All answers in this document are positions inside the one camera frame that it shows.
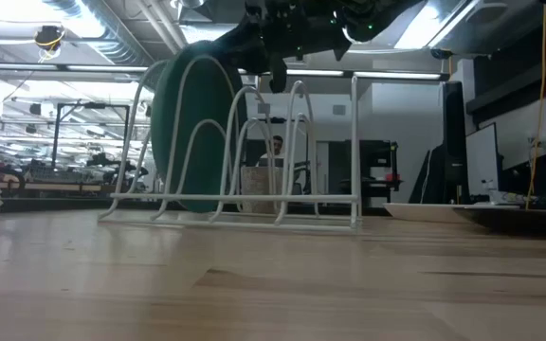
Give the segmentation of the ceiling light strip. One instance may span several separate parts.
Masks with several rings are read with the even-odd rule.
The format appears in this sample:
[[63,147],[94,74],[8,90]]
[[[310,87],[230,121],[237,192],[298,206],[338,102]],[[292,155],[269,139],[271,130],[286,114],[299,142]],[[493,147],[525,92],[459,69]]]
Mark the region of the ceiling light strip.
[[339,70],[315,70],[315,69],[288,69],[288,76],[301,77],[343,77],[344,72]]
[[94,73],[140,73],[146,71],[148,66],[123,66],[123,65],[80,65],[70,64],[66,67],[73,72]]
[[368,79],[437,81],[442,75],[435,73],[365,72],[355,71],[354,76]]
[[42,63],[0,63],[0,70],[56,71],[55,64]]

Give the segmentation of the cluttered background workbench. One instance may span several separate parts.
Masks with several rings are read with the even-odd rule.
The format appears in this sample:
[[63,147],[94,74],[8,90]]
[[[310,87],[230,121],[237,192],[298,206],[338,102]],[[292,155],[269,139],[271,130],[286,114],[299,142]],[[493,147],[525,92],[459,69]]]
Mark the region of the cluttered background workbench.
[[134,180],[149,173],[127,161],[119,176],[121,165],[103,154],[94,155],[85,165],[52,166],[31,159],[21,166],[2,164],[0,184],[4,196],[11,198],[107,198],[118,183],[127,189]]

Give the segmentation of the black equipment cart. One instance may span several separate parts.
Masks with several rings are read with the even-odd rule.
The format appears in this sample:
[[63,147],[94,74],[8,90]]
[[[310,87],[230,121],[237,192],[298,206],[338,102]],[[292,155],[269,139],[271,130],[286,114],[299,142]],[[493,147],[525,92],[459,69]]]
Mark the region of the black equipment cart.
[[397,169],[396,142],[389,140],[360,140],[360,186],[363,201],[385,198],[391,201],[391,193],[398,191],[402,183]]

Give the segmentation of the black metal table frame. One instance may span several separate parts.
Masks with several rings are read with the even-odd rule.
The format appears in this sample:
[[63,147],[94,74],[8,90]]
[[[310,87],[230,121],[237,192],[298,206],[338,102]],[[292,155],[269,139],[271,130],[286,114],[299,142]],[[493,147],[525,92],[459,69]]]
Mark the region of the black metal table frame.
[[[30,211],[54,211],[54,210],[82,210],[82,209],[108,209],[112,204],[110,199],[37,199],[37,198],[4,198],[0,206],[0,212],[30,212]],[[159,202],[141,202],[124,200],[118,204],[121,209],[154,210],[159,209]],[[349,215],[350,205],[331,204],[318,205],[319,213],[323,215]],[[186,210],[178,203],[168,203],[167,210]],[[239,212],[233,205],[225,205],[225,212]],[[311,214],[313,205],[290,203],[288,213]],[[362,209],[366,216],[390,216],[384,207],[366,207]]]

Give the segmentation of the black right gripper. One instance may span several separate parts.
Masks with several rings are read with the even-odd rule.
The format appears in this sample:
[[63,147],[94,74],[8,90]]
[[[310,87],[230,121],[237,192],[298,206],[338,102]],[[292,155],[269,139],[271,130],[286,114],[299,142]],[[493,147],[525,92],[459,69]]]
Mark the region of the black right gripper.
[[251,74],[269,70],[272,93],[286,87],[285,58],[332,51],[339,60],[351,43],[340,0],[248,0],[248,18],[217,38],[214,55]]

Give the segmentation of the white whiteboard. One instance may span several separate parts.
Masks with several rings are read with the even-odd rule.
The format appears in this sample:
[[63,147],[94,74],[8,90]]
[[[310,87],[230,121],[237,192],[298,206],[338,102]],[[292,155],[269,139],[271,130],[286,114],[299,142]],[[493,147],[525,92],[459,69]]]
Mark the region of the white whiteboard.
[[496,124],[492,123],[465,138],[470,194],[488,195],[499,184],[499,154]]

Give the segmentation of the grey floral print mug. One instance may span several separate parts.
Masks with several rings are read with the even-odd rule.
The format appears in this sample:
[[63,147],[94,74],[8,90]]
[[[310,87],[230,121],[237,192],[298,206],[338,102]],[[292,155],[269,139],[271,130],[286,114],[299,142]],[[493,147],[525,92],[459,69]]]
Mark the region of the grey floral print mug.
[[[269,180],[268,167],[242,167],[241,193],[243,195],[279,195],[282,193],[282,168],[272,169],[273,179]],[[252,201],[242,202],[246,213],[275,214],[279,211],[279,202]]]

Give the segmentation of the person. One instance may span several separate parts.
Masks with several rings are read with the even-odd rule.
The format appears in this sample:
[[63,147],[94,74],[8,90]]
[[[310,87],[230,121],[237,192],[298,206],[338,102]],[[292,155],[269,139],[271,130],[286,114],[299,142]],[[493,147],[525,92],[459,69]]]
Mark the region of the person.
[[265,152],[258,159],[257,165],[259,167],[264,167],[268,165],[268,160],[273,160],[274,167],[281,167],[283,165],[283,160],[285,159],[284,153],[282,151],[283,147],[283,138],[280,135],[274,135],[272,137],[272,147],[271,153]]

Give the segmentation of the teal round plate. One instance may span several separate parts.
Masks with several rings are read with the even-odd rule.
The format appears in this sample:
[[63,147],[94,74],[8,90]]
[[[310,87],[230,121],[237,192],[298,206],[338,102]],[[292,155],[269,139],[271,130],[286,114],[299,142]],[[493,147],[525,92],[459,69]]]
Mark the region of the teal round plate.
[[243,87],[237,69],[214,55],[215,44],[186,46],[170,59],[155,89],[151,143],[162,178],[172,168],[169,193],[218,194],[228,114]]

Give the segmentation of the black metal stand frame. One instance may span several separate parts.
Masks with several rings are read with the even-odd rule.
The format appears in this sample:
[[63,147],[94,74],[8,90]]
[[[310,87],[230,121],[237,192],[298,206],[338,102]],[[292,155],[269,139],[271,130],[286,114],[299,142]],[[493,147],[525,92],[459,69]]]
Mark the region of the black metal stand frame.
[[58,157],[58,147],[59,147],[59,135],[60,127],[62,121],[65,117],[73,114],[78,108],[83,109],[124,109],[125,115],[122,116],[122,121],[124,122],[124,133],[127,134],[129,123],[128,119],[130,118],[130,106],[125,104],[107,104],[104,102],[81,102],[80,100],[74,103],[71,102],[59,102],[56,104],[56,116],[54,121],[54,137],[53,137],[53,148],[51,154],[50,165],[52,168],[56,167],[57,157]]

